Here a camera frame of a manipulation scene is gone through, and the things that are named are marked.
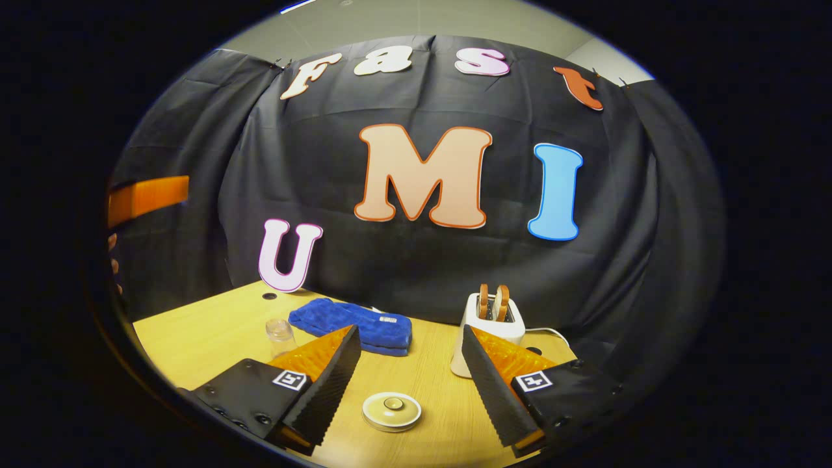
table surface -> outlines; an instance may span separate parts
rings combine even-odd
[[[272,292],[276,299],[263,295]],[[241,359],[270,361],[265,323],[323,297],[310,291],[285,294],[262,281],[135,322],[136,334],[156,368],[172,385],[193,390]],[[467,297],[459,300],[462,319]],[[508,466],[503,447],[471,379],[450,369],[459,327],[411,319],[413,340],[405,357],[361,351],[358,365],[324,442],[302,458],[323,466]],[[303,345],[315,339],[294,328]],[[528,332],[522,346],[535,346],[557,363],[575,359],[563,340],[545,331]],[[361,416],[364,400],[381,391],[410,395],[423,407],[416,426],[389,433]]]

blue letter i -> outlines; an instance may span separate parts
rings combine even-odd
[[[535,145],[534,155],[543,162],[543,195],[540,212],[528,222],[528,231],[549,241],[570,241],[577,237],[572,211],[577,169],[583,158],[575,150],[551,143]]]

letter m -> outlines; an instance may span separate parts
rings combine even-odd
[[[464,229],[485,224],[485,213],[479,209],[479,180],[483,153],[492,141],[490,133],[453,127],[424,161],[400,125],[371,125],[359,137],[368,148],[367,180],[364,200],[355,206],[355,216],[376,222],[393,219],[396,209],[387,200],[390,181],[410,221],[422,214],[441,185],[439,202],[428,214],[431,221]]]

pink letter u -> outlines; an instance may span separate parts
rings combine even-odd
[[[289,232],[289,223],[282,219],[269,219],[265,222],[265,236],[260,249],[260,278],[265,284],[281,292],[294,292],[300,289],[306,281],[312,256],[312,245],[324,235],[324,230],[314,224],[299,224],[295,228],[300,240],[295,253],[295,264],[288,275],[277,271],[277,252],[280,249],[280,239]]]

clear glass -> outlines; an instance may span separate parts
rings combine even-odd
[[[295,343],[295,334],[292,331],[292,326],[282,318],[267,321],[265,323],[265,334],[271,342],[272,359],[298,347],[297,343]]]

